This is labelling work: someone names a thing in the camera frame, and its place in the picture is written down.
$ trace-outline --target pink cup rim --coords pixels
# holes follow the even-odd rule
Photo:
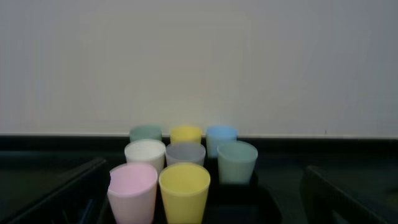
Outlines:
[[[133,197],[133,196],[141,195],[143,193],[146,193],[146,192],[150,191],[157,184],[157,179],[158,179],[158,175],[157,175],[157,171],[156,171],[155,167],[153,167],[150,164],[147,164],[145,162],[125,163],[125,164],[118,165],[117,167],[111,169],[109,174],[111,174],[116,169],[120,169],[120,168],[122,168],[124,166],[142,166],[142,165],[150,167],[152,169],[152,171],[154,172],[156,178],[154,179],[153,183],[150,183],[148,185],[148,187],[146,187],[146,188],[144,188],[144,189],[142,189],[142,190],[140,190],[138,192],[134,192],[134,193],[129,193],[129,194],[119,193],[119,192],[115,192],[115,191],[111,190],[110,188],[108,188],[108,193],[111,194],[111,195],[117,196],[117,197]]]

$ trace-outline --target wall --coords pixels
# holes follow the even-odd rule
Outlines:
[[[398,1],[2,0],[0,133],[398,136]]]

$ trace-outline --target gray cup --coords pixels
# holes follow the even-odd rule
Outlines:
[[[248,184],[258,156],[257,149],[242,141],[220,144],[218,174],[221,184]]]
[[[166,162],[170,166],[178,162],[192,162],[203,166],[206,149],[197,142],[179,142],[166,147]]]

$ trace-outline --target green cup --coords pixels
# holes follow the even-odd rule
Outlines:
[[[162,128],[156,125],[142,125],[134,127],[130,130],[130,141],[140,139],[162,140]]]

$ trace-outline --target light green cup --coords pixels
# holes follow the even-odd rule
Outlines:
[[[220,144],[217,153],[220,184],[249,183],[258,157],[254,146],[242,141],[231,141]]]
[[[130,130],[130,141],[140,139],[162,140],[162,128],[156,125],[142,125],[134,127]]]

